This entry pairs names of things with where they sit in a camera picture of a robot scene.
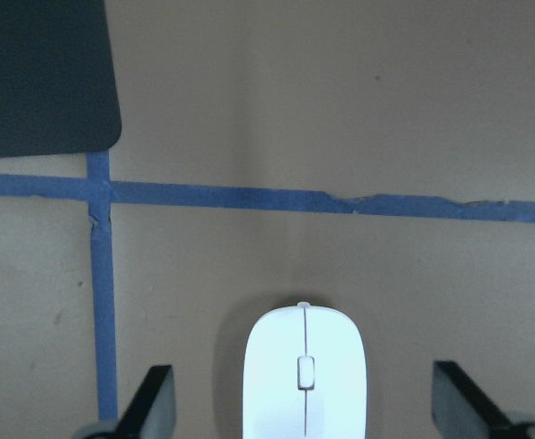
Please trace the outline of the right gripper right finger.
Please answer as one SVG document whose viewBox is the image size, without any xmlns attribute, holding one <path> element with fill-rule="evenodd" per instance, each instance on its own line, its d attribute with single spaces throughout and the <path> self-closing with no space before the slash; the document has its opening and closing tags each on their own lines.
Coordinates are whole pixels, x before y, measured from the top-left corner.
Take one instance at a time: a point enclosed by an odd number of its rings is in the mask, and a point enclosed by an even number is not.
<svg viewBox="0 0 535 439">
<path fill-rule="evenodd" d="M 512 438 L 513 423 L 451 360 L 436 360 L 432 418 L 443 438 Z"/>
</svg>

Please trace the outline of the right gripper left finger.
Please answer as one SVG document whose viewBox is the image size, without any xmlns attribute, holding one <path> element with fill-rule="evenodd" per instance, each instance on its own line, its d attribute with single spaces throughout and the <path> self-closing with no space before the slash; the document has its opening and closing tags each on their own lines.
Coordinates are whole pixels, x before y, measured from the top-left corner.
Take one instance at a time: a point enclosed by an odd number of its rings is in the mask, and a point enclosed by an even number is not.
<svg viewBox="0 0 535 439">
<path fill-rule="evenodd" d="M 123 417 L 116 438 L 172 438 L 177 424 L 174 373 L 171 365 L 151 367 Z"/>
</svg>

